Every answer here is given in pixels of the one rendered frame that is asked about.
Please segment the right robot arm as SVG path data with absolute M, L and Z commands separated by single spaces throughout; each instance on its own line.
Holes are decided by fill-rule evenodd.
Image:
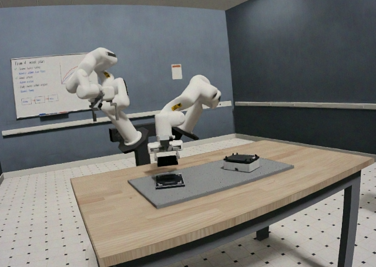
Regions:
M 106 69 L 114 66 L 117 62 L 118 59 L 113 52 L 105 48 L 93 50 L 84 57 L 73 75 L 69 78 L 66 83 L 66 90 L 72 94 L 76 93 L 80 99 L 95 98 L 91 109 L 99 111 L 101 108 L 124 138 L 124 144 L 131 146 L 140 140 L 142 134 L 136 131 L 128 117 L 121 111 L 129 107 L 129 94 L 126 82 L 122 78 L 114 80 L 113 75 L 106 71 Z M 88 77 L 93 70 L 99 76 L 102 87 L 112 86 L 114 88 L 115 98 L 113 99 L 113 103 L 117 103 L 117 110 L 119 111 L 118 121 L 116 121 L 115 117 L 115 106 L 110 106 L 110 102 L 106 103 L 106 101 L 100 103 L 103 92 L 102 87 L 99 84 L 90 84 L 89 82 Z

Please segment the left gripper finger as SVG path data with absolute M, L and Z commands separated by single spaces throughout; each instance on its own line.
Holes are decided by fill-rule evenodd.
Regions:
M 158 147 L 156 149 L 154 149 L 154 160 L 157 161 L 156 159 L 156 153 L 159 153 L 159 152 L 164 152 L 165 151 L 165 147 Z
M 180 159 L 180 155 L 179 155 L 179 152 L 178 152 L 178 147 L 167 146 L 167 151 L 176 151 L 176 158 L 177 158 L 177 160 Z

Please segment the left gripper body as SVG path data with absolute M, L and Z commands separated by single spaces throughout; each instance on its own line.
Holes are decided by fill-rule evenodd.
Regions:
M 166 145 L 166 146 L 161 146 L 159 142 L 149 143 L 147 146 L 148 146 L 149 154 L 154 153 L 153 149 L 156 149 L 158 147 L 164 147 L 165 152 L 168 152 L 167 146 L 178 147 L 178 151 L 183 150 L 183 142 L 181 140 L 170 141 L 170 145 Z

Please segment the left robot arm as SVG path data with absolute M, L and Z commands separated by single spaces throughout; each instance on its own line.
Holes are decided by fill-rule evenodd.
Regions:
M 194 76 L 184 92 L 165 105 L 160 114 L 155 115 L 157 142 L 160 142 L 161 146 L 170 145 L 170 141 L 175 138 L 172 135 L 174 126 L 193 134 L 192 131 L 203 112 L 202 105 L 211 109 L 218 106 L 221 93 L 216 91 L 217 88 L 210 85 L 206 77 Z M 188 109 L 186 115 L 180 112 L 184 109 Z

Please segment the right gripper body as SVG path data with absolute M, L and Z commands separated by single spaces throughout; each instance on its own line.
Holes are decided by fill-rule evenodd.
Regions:
M 106 87 L 102 87 L 103 89 L 103 92 L 102 92 L 102 95 L 101 95 L 101 102 L 103 101 L 110 101 L 110 100 L 113 100 L 115 98 L 115 93 L 114 93 L 114 88 L 112 86 L 106 86 Z M 93 99 L 88 99 L 89 102 L 94 102 L 95 101 L 95 98 Z

